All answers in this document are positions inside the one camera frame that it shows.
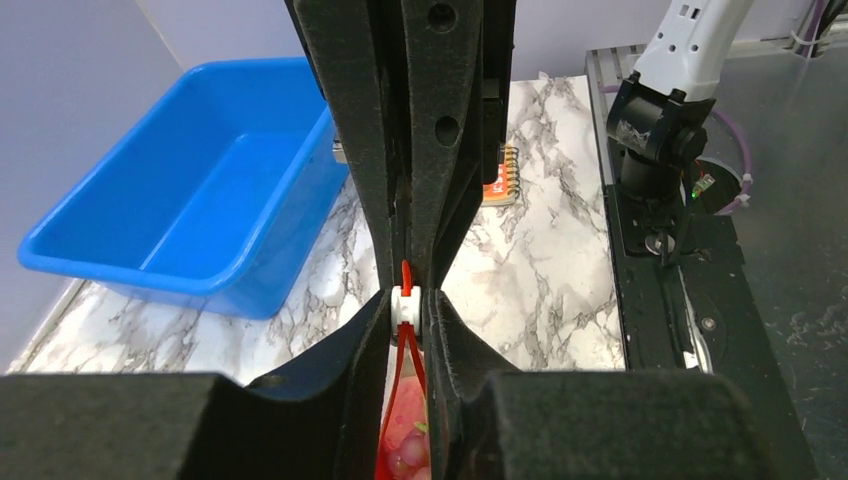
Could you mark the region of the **blue plastic bin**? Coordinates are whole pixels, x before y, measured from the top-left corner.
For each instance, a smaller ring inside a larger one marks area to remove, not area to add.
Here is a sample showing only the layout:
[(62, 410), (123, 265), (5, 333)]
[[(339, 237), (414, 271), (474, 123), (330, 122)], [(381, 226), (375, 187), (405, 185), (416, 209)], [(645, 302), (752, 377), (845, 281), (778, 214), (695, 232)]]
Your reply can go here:
[(30, 270), (131, 298), (265, 319), (348, 175), (303, 57), (185, 73), (25, 236)]

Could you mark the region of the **red grape bunch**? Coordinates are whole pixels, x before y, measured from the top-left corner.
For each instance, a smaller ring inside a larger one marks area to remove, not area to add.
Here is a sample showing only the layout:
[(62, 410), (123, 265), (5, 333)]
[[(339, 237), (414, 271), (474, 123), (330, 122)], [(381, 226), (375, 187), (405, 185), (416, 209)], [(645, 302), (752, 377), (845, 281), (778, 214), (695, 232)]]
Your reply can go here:
[(429, 435), (414, 428), (398, 447), (388, 451), (385, 463), (391, 479), (430, 480)]

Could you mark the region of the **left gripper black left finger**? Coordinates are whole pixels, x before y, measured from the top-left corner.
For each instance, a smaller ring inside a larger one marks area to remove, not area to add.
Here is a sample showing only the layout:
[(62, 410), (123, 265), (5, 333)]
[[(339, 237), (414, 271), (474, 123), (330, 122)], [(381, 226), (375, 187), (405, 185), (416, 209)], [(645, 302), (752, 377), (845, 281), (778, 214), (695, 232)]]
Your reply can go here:
[(241, 386), (217, 373), (1, 380), (5, 479), (370, 479), (391, 335), (376, 293)]

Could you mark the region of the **clear zip top bag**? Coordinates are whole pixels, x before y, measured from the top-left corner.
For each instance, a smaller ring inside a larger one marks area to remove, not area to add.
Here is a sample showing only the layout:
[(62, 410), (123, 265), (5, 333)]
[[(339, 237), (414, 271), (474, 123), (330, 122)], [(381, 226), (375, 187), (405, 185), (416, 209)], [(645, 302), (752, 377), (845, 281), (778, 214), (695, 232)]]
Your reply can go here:
[(427, 375), (422, 353), (422, 290), (414, 282), (409, 263), (401, 262), (401, 283), (391, 290), (391, 321), (394, 349), (391, 389), (384, 402), (384, 415), (377, 448), (374, 477), (391, 479), (385, 460), (414, 428), (429, 435)]

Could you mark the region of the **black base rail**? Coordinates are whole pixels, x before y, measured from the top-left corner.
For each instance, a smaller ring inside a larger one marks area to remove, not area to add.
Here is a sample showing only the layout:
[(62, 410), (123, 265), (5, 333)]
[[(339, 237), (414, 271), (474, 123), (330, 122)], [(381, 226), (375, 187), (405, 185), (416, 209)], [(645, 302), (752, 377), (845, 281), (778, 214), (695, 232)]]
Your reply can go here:
[(692, 333), (706, 343), (711, 371), (738, 387), (753, 410), (782, 479), (815, 479), (818, 470), (743, 271), (744, 256), (727, 217), (695, 215), (689, 253), (672, 267), (625, 246), (630, 202), (603, 189), (625, 365), (683, 368)]

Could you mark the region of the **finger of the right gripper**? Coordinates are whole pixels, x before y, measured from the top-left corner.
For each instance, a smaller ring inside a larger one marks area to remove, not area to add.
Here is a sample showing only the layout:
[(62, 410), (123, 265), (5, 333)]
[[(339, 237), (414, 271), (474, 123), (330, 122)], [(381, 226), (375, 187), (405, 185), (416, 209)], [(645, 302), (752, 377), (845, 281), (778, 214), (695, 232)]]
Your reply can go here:
[(439, 288), (497, 175), (516, 4), (404, 1), (410, 134), (408, 261)]

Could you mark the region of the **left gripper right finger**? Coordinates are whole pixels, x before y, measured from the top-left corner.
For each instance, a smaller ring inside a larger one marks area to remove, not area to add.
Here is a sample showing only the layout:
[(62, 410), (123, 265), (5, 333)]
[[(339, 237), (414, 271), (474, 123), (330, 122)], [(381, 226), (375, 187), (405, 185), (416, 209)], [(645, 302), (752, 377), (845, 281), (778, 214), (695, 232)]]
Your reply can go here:
[(423, 297), (436, 479), (814, 479), (804, 438), (718, 375), (523, 371)]

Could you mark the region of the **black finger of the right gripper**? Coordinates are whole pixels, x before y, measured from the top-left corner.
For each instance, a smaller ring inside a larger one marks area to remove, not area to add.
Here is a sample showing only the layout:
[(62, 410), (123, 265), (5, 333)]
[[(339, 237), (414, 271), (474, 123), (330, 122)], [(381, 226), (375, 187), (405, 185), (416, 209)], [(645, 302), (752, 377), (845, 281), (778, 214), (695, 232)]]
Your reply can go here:
[(373, 242), (379, 285), (395, 282), (387, 134), (366, 1), (288, 1), (346, 155)]

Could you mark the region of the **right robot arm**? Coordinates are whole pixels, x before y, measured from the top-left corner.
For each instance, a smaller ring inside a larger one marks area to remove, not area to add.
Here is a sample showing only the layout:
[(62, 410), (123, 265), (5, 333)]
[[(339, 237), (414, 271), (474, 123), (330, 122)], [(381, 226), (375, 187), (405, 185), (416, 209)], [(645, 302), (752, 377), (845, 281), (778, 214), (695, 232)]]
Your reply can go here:
[[(438, 289), (497, 175), (506, 138), (513, 1), (291, 1), (334, 118), (382, 288)], [(675, 1), (622, 82), (608, 135), (668, 197), (706, 143), (703, 122), (747, 1)]]

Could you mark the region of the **orange snack packet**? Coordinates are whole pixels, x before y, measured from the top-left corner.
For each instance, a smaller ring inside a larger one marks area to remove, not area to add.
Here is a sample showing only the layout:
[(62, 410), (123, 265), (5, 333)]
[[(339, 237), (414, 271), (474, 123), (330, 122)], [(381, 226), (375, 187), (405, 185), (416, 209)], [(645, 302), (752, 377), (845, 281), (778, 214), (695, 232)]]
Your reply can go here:
[(502, 207), (514, 204), (521, 192), (519, 150), (511, 145), (501, 148), (496, 180), (483, 187), (483, 207)]

